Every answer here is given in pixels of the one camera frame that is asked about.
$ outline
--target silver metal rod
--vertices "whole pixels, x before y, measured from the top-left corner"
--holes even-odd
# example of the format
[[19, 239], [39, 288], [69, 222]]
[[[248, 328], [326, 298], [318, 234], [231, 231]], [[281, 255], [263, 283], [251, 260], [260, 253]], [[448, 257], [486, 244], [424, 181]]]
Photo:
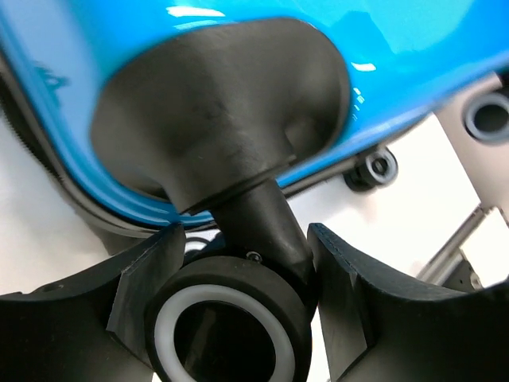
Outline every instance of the silver metal rod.
[[417, 279], [426, 283], [441, 285], [463, 259], [461, 251], [459, 251], [461, 245], [479, 227], [488, 213], [489, 210], [482, 208], [480, 205], [477, 206], [437, 254], [422, 268]]

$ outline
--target white inner ring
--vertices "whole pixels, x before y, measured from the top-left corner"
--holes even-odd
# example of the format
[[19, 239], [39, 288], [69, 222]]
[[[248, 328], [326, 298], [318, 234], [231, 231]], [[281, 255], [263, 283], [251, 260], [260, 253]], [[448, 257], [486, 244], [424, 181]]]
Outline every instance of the white inner ring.
[[269, 382], [290, 382], [295, 373], [295, 356], [288, 334], [281, 322], [260, 302], [251, 296], [220, 285], [195, 285], [178, 291], [162, 306], [157, 315], [154, 343], [157, 356], [166, 374], [176, 382], [199, 382], [184, 369], [175, 350], [174, 333], [181, 314], [199, 302], [218, 301], [238, 306], [265, 328], [274, 345], [276, 365]]

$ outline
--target glossy blue surface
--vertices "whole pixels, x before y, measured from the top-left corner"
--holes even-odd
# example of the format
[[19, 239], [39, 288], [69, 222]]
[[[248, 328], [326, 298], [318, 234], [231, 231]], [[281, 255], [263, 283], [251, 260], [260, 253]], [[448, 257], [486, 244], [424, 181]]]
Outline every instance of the glossy blue surface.
[[[290, 17], [348, 63], [352, 112], [336, 145], [279, 178], [288, 185], [390, 137], [482, 75], [509, 64], [508, 0], [0, 0], [0, 47], [70, 173], [97, 201], [142, 223], [171, 205], [122, 187], [88, 136], [100, 90], [127, 61], [188, 31]], [[185, 223], [210, 219], [183, 216]]]

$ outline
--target black cylindrical shaft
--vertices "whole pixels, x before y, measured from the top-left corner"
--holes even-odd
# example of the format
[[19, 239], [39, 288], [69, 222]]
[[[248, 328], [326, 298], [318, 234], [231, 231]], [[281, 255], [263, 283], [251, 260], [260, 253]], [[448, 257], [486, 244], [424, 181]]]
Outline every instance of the black cylindrical shaft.
[[307, 284], [313, 255], [275, 180], [231, 198], [212, 215], [228, 244], [259, 253]]

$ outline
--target black roller wheel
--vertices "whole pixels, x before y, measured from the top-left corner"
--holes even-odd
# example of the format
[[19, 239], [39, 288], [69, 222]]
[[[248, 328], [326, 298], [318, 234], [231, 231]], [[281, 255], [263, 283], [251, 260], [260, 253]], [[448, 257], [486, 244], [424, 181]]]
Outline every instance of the black roller wheel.
[[344, 174], [348, 188], [356, 193], [365, 193], [375, 187], [386, 186], [398, 176], [398, 161], [387, 149], [366, 156], [355, 168]]
[[353, 169], [345, 172], [343, 174], [344, 182], [347, 187], [353, 191], [354, 193], [366, 193], [371, 191], [376, 186], [367, 183], [359, 172], [359, 167], [354, 167]]
[[278, 274], [217, 256], [176, 273], [146, 315], [147, 349], [163, 381], [305, 382], [309, 315]]

